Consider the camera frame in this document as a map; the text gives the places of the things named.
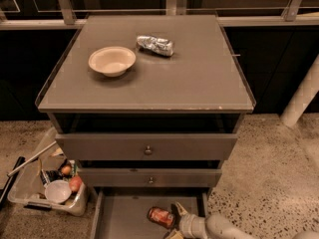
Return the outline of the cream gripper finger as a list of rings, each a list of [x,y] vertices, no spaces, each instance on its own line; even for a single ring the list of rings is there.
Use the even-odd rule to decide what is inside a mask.
[[[179,202],[176,202],[175,206],[180,216],[184,216],[188,213],[188,211]]]
[[[179,231],[173,229],[164,239],[183,239],[183,236]]]

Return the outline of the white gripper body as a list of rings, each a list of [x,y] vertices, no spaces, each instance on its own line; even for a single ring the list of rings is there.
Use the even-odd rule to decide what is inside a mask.
[[[205,219],[194,214],[185,214],[180,218],[179,231],[185,238],[207,239]]]

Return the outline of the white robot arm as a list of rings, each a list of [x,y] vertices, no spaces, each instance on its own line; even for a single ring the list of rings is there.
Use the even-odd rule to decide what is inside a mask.
[[[179,202],[175,206],[180,216],[178,228],[173,229],[163,239],[256,239],[221,214],[199,217],[189,213]]]

